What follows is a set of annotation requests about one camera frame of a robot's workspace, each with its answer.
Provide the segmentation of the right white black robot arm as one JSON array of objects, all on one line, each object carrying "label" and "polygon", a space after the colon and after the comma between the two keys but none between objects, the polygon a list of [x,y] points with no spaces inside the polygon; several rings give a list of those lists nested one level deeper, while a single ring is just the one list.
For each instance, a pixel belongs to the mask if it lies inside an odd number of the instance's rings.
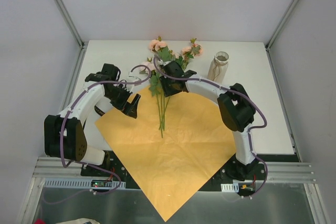
[{"label": "right white black robot arm", "polygon": [[223,87],[202,78],[193,70],[183,71],[175,61],[161,65],[160,70],[164,73],[160,80],[166,97],[180,92],[190,92],[218,105],[222,121],[232,131],[236,146],[234,164],[226,168],[226,175],[240,181],[250,178],[258,164],[249,132],[256,109],[251,104],[244,87],[239,83]]}]

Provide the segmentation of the pink flower stem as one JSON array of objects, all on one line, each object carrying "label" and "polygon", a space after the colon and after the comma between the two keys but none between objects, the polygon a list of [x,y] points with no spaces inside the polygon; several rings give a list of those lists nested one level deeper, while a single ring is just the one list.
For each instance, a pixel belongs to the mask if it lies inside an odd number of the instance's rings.
[{"label": "pink flower stem", "polygon": [[[158,50],[158,53],[153,58],[153,62],[156,62],[156,65],[159,67],[161,63],[167,63],[169,61],[176,60],[180,65],[183,61],[181,55],[173,53],[172,50],[169,50],[168,47],[164,47]],[[152,96],[156,97],[157,107],[159,110],[159,118],[162,124],[162,121],[165,120],[165,112],[169,104],[170,98],[166,98],[163,93],[162,84],[160,80],[161,74],[154,68],[152,70],[151,77],[151,87],[152,87]]]},{"label": "pink flower stem", "polygon": [[165,98],[160,81],[161,75],[156,71],[152,58],[147,58],[146,61],[142,63],[142,65],[145,65],[146,67],[141,67],[139,73],[149,74],[151,76],[149,79],[149,90],[151,95],[156,99],[156,105],[159,111],[159,130],[161,133],[161,138],[163,138],[163,133],[165,130]]}]

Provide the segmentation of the orange wrapping paper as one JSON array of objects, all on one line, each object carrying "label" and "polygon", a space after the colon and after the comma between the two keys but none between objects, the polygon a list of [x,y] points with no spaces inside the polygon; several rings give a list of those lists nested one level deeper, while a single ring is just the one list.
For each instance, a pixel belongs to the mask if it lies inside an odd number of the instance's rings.
[{"label": "orange wrapping paper", "polygon": [[163,138],[159,130],[156,99],[148,88],[140,90],[138,117],[112,109],[96,121],[96,127],[126,170],[135,179],[164,221],[169,220],[205,183],[183,188],[170,179],[151,182],[146,168],[192,165],[212,175],[236,152],[234,137],[223,123],[213,101],[193,93],[170,98]]}]

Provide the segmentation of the peach flower stem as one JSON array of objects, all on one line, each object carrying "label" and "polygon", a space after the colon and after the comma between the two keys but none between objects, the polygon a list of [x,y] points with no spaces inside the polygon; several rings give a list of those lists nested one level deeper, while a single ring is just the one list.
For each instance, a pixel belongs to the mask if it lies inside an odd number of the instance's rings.
[{"label": "peach flower stem", "polygon": [[198,44],[196,41],[197,41],[196,38],[192,38],[190,40],[190,45],[183,48],[181,52],[174,52],[172,50],[173,53],[176,54],[176,56],[177,54],[182,56],[183,61],[180,64],[180,66],[182,67],[183,70],[186,69],[191,59],[194,59],[194,57],[196,56],[200,56],[203,52],[203,47],[200,44]]},{"label": "peach flower stem", "polygon": [[158,54],[158,50],[167,46],[167,43],[162,40],[160,36],[157,39],[152,40],[149,44],[149,49],[155,55]]}]

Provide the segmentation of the black ribbon gold lettering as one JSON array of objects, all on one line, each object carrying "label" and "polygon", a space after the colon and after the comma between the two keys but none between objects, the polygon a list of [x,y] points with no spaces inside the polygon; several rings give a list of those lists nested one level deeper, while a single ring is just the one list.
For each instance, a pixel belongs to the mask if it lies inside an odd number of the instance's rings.
[{"label": "black ribbon gold lettering", "polygon": [[95,105],[94,108],[89,112],[87,118],[85,119],[85,121],[82,125],[83,129],[85,129],[86,121],[91,116],[92,113],[95,113],[99,117],[102,117],[103,115],[105,115],[105,112],[103,110],[101,110],[97,105]]}]

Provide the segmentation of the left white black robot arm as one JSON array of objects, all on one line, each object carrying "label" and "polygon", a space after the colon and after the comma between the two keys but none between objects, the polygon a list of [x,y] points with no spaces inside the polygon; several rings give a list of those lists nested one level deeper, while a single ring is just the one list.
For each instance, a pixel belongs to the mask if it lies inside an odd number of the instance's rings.
[{"label": "left white black robot arm", "polygon": [[131,102],[132,89],[141,79],[129,75],[120,80],[121,71],[115,65],[105,63],[102,70],[85,78],[80,94],[57,115],[48,115],[44,120],[45,154],[65,160],[92,164],[99,176],[110,173],[111,164],[107,152],[88,145],[84,125],[91,111],[102,98],[110,101],[113,108],[126,116],[137,118],[140,95]]}]

